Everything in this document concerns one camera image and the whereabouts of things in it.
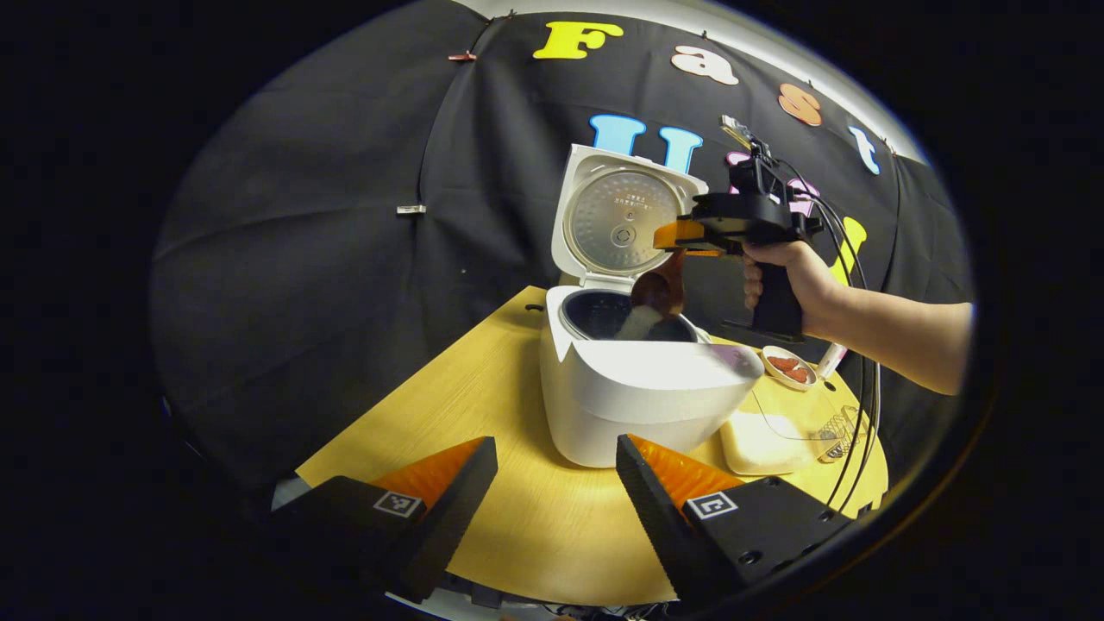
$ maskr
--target screw hole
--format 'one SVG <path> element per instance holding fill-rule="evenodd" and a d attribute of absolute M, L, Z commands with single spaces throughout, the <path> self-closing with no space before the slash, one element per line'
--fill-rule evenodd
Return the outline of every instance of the screw hole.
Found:
<path fill-rule="evenodd" d="M 758 559 L 761 558 L 763 558 L 763 552 L 758 550 L 749 550 L 740 555 L 740 558 L 736 559 L 736 562 L 739 562 L 740 565 L 754 565 L 755 562 L 758 562 Z"/>

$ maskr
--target wooden table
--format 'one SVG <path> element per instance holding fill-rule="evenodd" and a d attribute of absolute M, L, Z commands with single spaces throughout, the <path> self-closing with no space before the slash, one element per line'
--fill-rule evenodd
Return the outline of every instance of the wooden table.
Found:
<path fill-rule="evenodd" d="M 498 476 L 448 566 L 452 573 L 559 603 L 671 600 L 675 591 L 616 471 L 577 466 L 552 444 L 538 366 L 543 313 L 524 308 L 543 305 L 544 293 L 537 287 L 519 293 L 307 460 L 298 474 L 311 486 L 339 474 L 367 482 L 493 435 Z M 842 379 L 832 376 L 831 382 L 838 390 L 824 392 L 836 411 L 857 404 Z M 757 399 L 749 397 L 741 410 L 778 403 L 787 393 L 806 394 L 771 378 L 754 391 Z M 689 455 L 728 470 L 720 434 Z M 858 461 L 852 460 L 845 491 Z M 827 501 L 842 465 L 843 460 L 816 463 L 783 478 Z M 845 515 L 853 517 L 871 501 L 877 506 L 887 485 L 885 456 L 875 442 Z"/>

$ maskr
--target black cable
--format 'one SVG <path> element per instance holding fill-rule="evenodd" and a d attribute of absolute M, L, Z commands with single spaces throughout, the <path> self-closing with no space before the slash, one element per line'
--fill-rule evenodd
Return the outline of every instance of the black cable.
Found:
<path fill-rule="evenodd" d="M 836 227 L 839 228 L 840 235 L 842 235 L 843 241 L 847 242 L 847 248 L 848 248 L 848 250 L 851 251 L 851 256 L 854 259 L 854 265 L 856 265 L 856 267 L 857 267 L 857 270 L 859 272 L 859 280 L 862 283 L 862 288 L 867 288 L 867 276 L 862 272 L 862 264 L 859 262 L 859 254 L 857 252 L 854 252 L 854 246 L 851 244 L 851 239 L 850 239 L 850 236 L 848 236 L 847 229 L 843 228 L 843 222 L 839 219 L 839 214 L 836 213 L 836 210 L 834 210 L 827 202 L 822 201 L 819 197 L 813 194 L 811 190 L 809 189 L 809 188 L 811 188 L 811 186 L 809 186 L 809 183 L 805 180 L 805 177 L 802 176 L 800 171 L 797 170 L 797 167 L 795 167 L 794 165 L 789 164 L 788 161 L 782 160 L 782 159 L 779 159 L 778 162 L 782 164 L 782 165 L 785 165 L 786 167 L 788 167 L 790 170 L 794 171 L 794 175 L 797 176 L 797 179 L 802 182 L 802 186 L 805 188 L 805 192 L 804 193 L 809 197 L 809 199 L 814 202 L 814 204 L 817 206 L 817 210 L 820 212 L 820 217 L 824 219 L 825 225 L 828 229 L 828 232 L 831 234 L 832 242 L 836 245 L 836 252 L 839 255 L 840 267 L 843 269 L 843 274 L 847 277 L 848 285 L 853 286 L 853 282 L 851 280 L 851 273 L 850 273 L 849 270 L 847 270 L 847 262 L 843 260 L 843 251 L 842 251 L 842 248 L 839 244 L 839 240 L 836 239 L 835 233 L 832 233 L 832 224 L 835 224 Z M 847 457 L 845 457 L 845 460 L 843 460 L 843 467 L 839 471 L 839 476 L 836 477 L 836 485 L 832 487 L 831 494 L 828 496 L 828 502 L 825 503 L 829 507 L 831 506 L 831 502 L 834 499 L 836 499 L 836 494 L 839 493 L 839 488 L 843 484 L 843 477 L 847 475 L 847 471 L 851 466 L 851 456 L 854 454 L 854 443 L 859 439 L 858 430 L 862 428 L 862 409 L 863 409 L 862 408 L 862 401 L 863 401 L 863 398 L 866 397 L 866 392 L 867 392 L 867 386 L 866 385 L 867 385 L 867 357 L 862 356 L 860 354 L 859 355 L 859 396 L 858 396 L 859 411 L 856 414 L 856 421 L 854 421 L 856 422 L 856 431 L 854 431 L 854 433 L 851 434 L 851 442 L 850 442 L 850 444 L 848 444 Z M 870 412 L 872 412 L 872 410 L 873 410 L 873 391 L 871 391 L 871 409 L 868 410 L 868 414 L 867 414 L 868 418 L 870 417 Z M 872 421 L 871 421 L 871 424 L 869 427 L 870 428 L 874 427 Z M 862 475 L 862 470 L 863 470 L 862 466 L 866 465 L 866 456 L 867 455 L 864 453 L 863 454 L 863 460 L 860 463 L 860 469 L 856 473 L 854 482 L 851 485 L 851 490 L 852 491 L 854 490 L 854 486 L 858 484 L 859 477 Z M 843 509 L 843 506 L 840 505 L 840 512 L 842 512 L 842 509 Z"/>

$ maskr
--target inner lid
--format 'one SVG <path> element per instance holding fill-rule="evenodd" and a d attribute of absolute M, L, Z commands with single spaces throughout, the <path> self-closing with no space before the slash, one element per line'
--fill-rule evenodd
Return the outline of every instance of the inner lid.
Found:
<path fill-rule="evenodd" d="M 658 266 L 656 229 L 679 215 L 670 186 L 641 170 L 608 167 L 585 181 L 564 213 L 567 246 L 591 272 L 634 275 Z"/>
<path fill-rule="evenodd" d="M 614 340 L 633 310 L 628 294 L 617 291 L 576 291 L 560 307 L 563 318 L 586 338 Z M 697 343 L 690 325 L 682 317 L 672 317 L 654 325 L 643 340 Z"/>

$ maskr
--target white bowl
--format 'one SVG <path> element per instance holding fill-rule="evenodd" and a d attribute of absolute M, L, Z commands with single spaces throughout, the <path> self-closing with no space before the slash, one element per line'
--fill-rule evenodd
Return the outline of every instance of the white bowl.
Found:
<path fill-rule="evenodd" d="M 816 370 L 813 367 L 810 367 L 808 362 L 802 360 L 800 356 L 794 354 L 793 351 L 789 351 L 788 349 L 783 349 L 781 347 L 767 345 L 766 347 L 763 348 L 761 356 L 763 357 L 763 366 L 766 367 L 766 372 L 771 373 L 771 376 L 774 377 L 774 379 L 781 381 L 782 383 L 786 385 L 789 388 L 793 388 L 794 390 L 808 390 L 814 386 L 816 386 L 817 381 L 819 381 L 819 378 L 817 378 Z M 797 360 L 797 368 L 805 369 L 806 372 L 809 373 L 808 381 L 803 383 L 786 376 L 786 373 L 782 372 L 782 369 L 775 367 L 771 362 L 771 360 L 767 359 L 771 356 L 775 358 L 790 358 Z"/>

